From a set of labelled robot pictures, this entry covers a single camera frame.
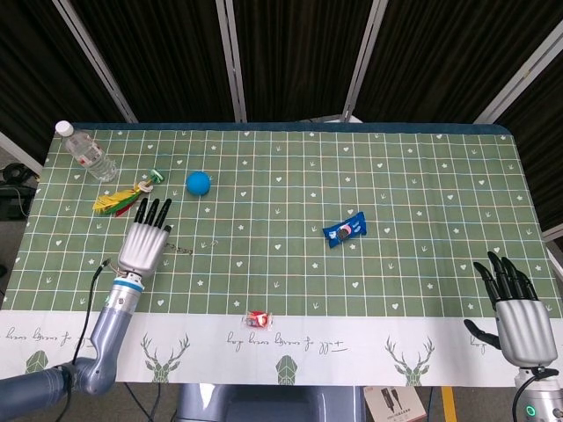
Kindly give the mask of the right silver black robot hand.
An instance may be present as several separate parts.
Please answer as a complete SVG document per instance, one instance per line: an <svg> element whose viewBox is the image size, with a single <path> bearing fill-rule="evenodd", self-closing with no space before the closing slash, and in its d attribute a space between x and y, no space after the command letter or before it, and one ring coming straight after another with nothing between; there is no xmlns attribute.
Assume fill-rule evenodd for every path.
<svg viewBox="0 0 563 422"><path fill-rule="evenodd" d="M492 269L475 261L494 311L495 334L481 330L472 320L464 326L474 338L500 350L516 367L547 367L558 358L548 310L524 272L506 257L487 253Z"/></svg>

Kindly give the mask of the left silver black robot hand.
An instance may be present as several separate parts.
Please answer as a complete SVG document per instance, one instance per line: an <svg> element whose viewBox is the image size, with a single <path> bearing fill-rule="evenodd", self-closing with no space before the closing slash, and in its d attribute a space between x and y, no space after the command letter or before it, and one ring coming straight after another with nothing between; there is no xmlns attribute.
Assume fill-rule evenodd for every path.
<svg viewBox="0 0 563 422"><path fill-rule="evenodd" d="M172 200L160 204L160 199L154 199L148 204L149 200L143 198L118 256L118 267L124 273L143 278L156 271L172 230L170 225L165 225Z"/></svg>

